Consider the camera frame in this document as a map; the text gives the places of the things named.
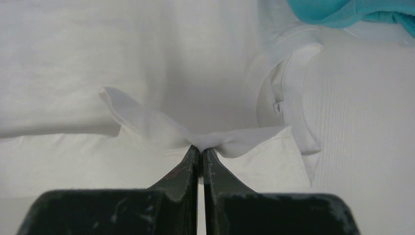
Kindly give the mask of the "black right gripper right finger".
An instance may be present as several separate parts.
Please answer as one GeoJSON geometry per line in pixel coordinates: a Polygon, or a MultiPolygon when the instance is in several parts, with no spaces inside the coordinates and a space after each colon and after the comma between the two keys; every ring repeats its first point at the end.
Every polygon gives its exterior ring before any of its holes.
{"type": "Polygon", "coordinates": [[[258,193],[202,152],[208,235],[358,235],[347,204],[322,193],[258,193]]]}

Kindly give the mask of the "white t-shirt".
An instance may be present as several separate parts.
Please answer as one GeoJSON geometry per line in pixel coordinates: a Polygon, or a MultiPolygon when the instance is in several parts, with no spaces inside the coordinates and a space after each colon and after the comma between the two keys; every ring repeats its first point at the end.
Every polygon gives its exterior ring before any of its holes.
{"type": "Polygon", "coordinates": [[[0,195],[145,188],[191,145],[255,191],[310,187],[321,49],[284,0],[3,0],[0,195]]]}

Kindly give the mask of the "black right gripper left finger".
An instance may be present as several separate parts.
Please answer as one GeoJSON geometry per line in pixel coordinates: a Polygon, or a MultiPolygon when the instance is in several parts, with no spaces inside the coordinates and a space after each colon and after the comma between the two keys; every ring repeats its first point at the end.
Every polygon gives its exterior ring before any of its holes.
{"type": "Polygon", "coordinates": [[[199,150],[149,188],[52,190],[37,198],[20,235],[194,235],[199,150]]]}

